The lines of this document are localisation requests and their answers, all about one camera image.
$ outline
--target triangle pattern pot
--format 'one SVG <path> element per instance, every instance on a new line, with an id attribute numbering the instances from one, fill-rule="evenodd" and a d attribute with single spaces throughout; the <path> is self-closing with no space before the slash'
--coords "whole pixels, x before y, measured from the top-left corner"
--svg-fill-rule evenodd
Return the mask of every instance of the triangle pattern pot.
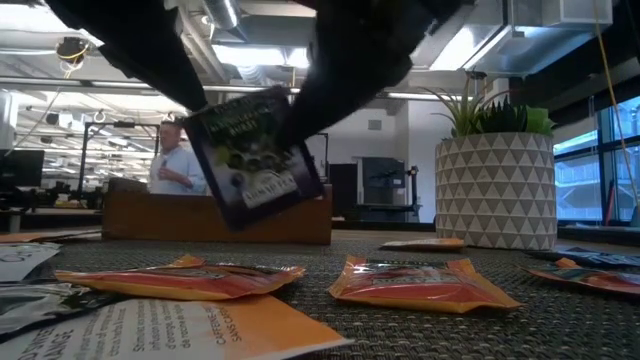
<path id="1" fill-rule="evenodd" d="M 553 141 L 530 133 L 436 147 L 436 232 L 469 246 L 548 250 L 557 239 Z"/>

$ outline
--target computer monitor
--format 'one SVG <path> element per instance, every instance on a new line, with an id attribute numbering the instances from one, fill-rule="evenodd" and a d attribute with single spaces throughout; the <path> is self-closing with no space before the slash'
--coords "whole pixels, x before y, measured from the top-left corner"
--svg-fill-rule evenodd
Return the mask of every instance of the computer monitor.
<path id="1" fill-rule="evenodd" d="M 42 184 L 44 150 L 0 150 L 0 182 L 7 186 L 34 186 Z"/>

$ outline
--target orange snack bag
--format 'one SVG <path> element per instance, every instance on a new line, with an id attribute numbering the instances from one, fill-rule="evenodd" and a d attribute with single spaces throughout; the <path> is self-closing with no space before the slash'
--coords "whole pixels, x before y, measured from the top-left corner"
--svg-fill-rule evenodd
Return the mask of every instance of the orange snack bag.
<path id="1" fill-rule="evenodd" d="M 329 292 L 336 299 L 371 305 L 458 314 L 477 307 L 522 306 L 478 274 L 469 259 L 450 261 L 440 268 L 349 256 Z"/>
<path id="2" fill-rule="evenodd" d="M 304 275 L 304 268 L 207 265 L 203 259 L 183 256 L 163 267 L 76 273 L 57 271 L 60 281 L 128 295 L 174 300 L 226 300 L 266 294 Z"/>
<path id="3" fill-rule="evenodd" d="M 460 251 L 464 248 L 464 240 L 455 238 L 422 239 L 411 241 L 390 241 L 382 244 L 384 250 L 408 251 Z"/>
<path id="4" fill-rule="evenodd" d="M 640 275 L 638 274 L 584 269 L 567 258 L 556 261 L 556 265 L 557 267 L 525 269 L 525 271 L 549 280 L 611 292 L 640 295 Z"/>

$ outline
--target gray carpet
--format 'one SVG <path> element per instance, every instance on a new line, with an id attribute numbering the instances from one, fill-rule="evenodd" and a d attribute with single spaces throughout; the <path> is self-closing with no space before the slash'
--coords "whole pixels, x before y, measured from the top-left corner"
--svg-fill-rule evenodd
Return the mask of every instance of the gray carpet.
<path id="1" fill-rule="evenodd" d="M 67 244 L 57 269 L 103 271 L 168 264 L 188 253 L 211 262 L 301 265 L 307 274 L 274 295 L 327 323 L 351 346 L 305 359 L 640 359 L 640 299 L 556 285 L 516 266 L 545 264 L 516 251 L 462 254 L 377 250 L 382 240 L 334 240 L 331 246 L 119 241 Z M 339 303 L 327 288 L 348 254 L 376 259 L 445 261 L 469 257 L 514 299 L 513 313 L 449 315 Z"/>

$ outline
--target window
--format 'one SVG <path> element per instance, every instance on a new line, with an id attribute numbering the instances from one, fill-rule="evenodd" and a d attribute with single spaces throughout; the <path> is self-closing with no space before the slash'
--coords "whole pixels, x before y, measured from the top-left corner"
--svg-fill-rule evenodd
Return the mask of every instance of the window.
<path id="1" fill-rule="evenodd" d="M 592 116 L 595 120 L 591 122 L 585 120 L 556 131 L 556 139 L 560 139 L 553 148 L 559 220 L 609 226 L 624 226 L 631 220 L 637 206 L 631 179 L 640 188 L 640 97 L 619 106 L 620 127 L 615 111 L 608 108 Z"/>
<path id="2" fill-rule="evenodd" d="M 559 144 L 553 145 L 553 154 L 560 155 L 566 154 L 575 150 L 580 150 L 592 146 L 598 145 L 598 131 L 589 131 L 586 134 L 574 137 L 567 141 L 563 141 Z"/>
<path id="3" fill-rule="evenodd" d="M 640 122 L 638 121 L 638 111 L 640 110 L 640 96 L 631 100 L 627 100 L 618 105 L 620 110 L 620 125 L 622 126 L 622 135 L 624 138 L 630 138 L 640 135 Z M 611 122 L 615 132 L 615 140 L 620 140 L 620 128 L 615 115 L 611 116 Z"/>
<path id="4" fill-rule="evenodd" d="M 627 164 L 625 162 L 624 150 L 616 151 L 615 163 L 616 163 L 616 189 L 617 189 L 617 209 L 618 217 L 621 221 L 630 221 L 633 214 L 633 209 L 636 207 L 636 197 L 633 194 L 633 187 L 631 186 L 631 180 L 629 178 L 629 171 L 627 170 Z M 629 155 L 629 165 L 631 166 L 631 174 L 636 181 L 636 187 L 638 186 L 638 179 L 640 178 L 640 146 L 627 148 L 627 154 Z"/>
<path id="5" fill-rule="evenodd" d="M 558 219 L 602 220 L 598 157 L 557 161 L 555 168 Z"/>

